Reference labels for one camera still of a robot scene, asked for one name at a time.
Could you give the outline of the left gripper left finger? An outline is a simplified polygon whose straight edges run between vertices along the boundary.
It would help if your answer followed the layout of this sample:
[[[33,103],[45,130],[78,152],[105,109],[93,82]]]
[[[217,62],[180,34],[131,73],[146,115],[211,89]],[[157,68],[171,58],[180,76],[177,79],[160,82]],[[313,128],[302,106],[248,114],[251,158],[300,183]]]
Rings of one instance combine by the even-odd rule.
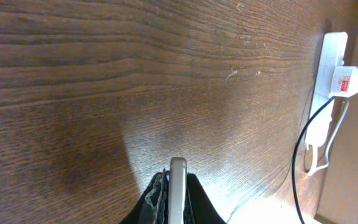
[[[135,207],[120,224],[164,224],[168,222],[167,171],[156,173]]]

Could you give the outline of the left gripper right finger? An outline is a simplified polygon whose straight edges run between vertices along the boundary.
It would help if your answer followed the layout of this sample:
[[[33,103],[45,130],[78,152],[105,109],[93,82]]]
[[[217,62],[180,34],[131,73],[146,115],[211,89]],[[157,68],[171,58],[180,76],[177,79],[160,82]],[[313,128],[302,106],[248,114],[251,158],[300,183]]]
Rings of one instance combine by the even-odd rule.
[[[185,223],[225,224],[195,174],[186,177]]]

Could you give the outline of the black Galaxy flip phone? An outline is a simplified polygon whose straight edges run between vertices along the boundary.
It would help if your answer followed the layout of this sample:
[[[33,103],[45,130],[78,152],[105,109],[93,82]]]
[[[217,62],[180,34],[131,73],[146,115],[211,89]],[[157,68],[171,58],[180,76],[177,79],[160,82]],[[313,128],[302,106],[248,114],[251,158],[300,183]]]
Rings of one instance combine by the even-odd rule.
[[[173,157],[170,161],[168,224],[184,224],[183,214],[186,200],[187,162],[183,157]]]

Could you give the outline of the white charger adapter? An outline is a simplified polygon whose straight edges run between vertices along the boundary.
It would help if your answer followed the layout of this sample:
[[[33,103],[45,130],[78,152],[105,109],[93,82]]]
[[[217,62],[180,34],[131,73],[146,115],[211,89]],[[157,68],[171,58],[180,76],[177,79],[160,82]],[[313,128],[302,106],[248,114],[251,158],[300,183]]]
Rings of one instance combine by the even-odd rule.
[[[339,66],[334,69],[329,96],[350,98],[358,93],[358,67]]]

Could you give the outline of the white power strip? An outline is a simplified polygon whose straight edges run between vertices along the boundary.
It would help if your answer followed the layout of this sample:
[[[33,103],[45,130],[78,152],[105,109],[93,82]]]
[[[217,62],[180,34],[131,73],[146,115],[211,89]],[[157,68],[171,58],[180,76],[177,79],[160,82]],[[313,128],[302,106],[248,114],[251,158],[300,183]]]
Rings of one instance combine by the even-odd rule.
[[[310,116],[322,107],[328,100],[331,91],[334,69],[344,64],[348,35],[346,32],[329,32],[324,35],[321,48],[316,82],[310,108]],[[305,143],[321,147],[325,142],[332,121],[334,103],[330,102],[307,127]]]

